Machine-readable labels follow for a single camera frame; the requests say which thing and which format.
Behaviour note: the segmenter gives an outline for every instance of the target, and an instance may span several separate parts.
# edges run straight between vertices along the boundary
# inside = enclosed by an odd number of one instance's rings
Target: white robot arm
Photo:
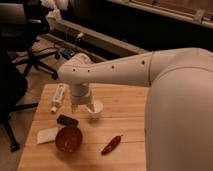
[[[147,171],[213,170],[213,54],[157,51],[93,64],[77,54],[59,71],[72,103],[90,104],[89,83],[151,86],[145,111]]]

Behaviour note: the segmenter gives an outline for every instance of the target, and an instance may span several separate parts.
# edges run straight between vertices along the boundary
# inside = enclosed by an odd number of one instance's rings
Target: red pepper
[[[114,137],[107,146],[101,151],[102,155],[108,154],[111,152],[117,145],[121,142],[121,136]]]

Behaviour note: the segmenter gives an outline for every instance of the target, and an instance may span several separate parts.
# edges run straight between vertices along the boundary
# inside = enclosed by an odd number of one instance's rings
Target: wooden bowl
[[[76,126],[66,126],[62,128],[56,135],[56,147],[63,152],[72,153],[82,143],[81,130]]]

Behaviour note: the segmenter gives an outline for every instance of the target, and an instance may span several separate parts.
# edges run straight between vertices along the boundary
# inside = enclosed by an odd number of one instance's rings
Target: wooden table
[[[144,107],[148,88],[92,84],[95,99],[104,104],[101,119],[91,121],[85,106],[71,113],[69,90],[57,114],[50,113],[51,99],[57,84],[44,87],[39,106],[24,146],[18,171],[145,171]],[[83,143],[78,151],[65,154],[55,143],[36,144],[39,130],[59,127],[60,113],[79,120]],[[117,135],[119,146],[106,156],[100,154]]]

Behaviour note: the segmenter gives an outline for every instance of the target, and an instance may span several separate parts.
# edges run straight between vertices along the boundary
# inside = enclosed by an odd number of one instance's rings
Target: workbench
[[[148,88],[91,84],[94,99],[104,105],[102,117],[91,120],[85,105],[71,113],[70,91],[67,89],[62,106],[51,114],[51,100],[57,84],[43,89],[32,126],[25,143],[18,171],[145,171],[144,112]],[[59,114],[79,121],[83,134],[79,149],[72,153],[59,151],[54,142],[36,144],[38,131],[61,127]],[[123,135],[121,143],[108,155],[102,149],[109,141]]]

